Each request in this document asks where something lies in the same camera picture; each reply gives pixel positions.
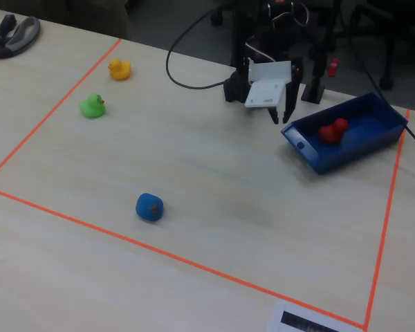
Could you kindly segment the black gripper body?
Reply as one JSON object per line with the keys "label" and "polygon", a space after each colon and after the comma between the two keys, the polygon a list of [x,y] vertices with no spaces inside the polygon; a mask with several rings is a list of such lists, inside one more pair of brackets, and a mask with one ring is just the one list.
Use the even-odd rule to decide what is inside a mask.
{"label": "black gripper body", "polygon": [[291,80],[286,85],[287,91],[297,91],[303,79],[303,59],[291,60]]}

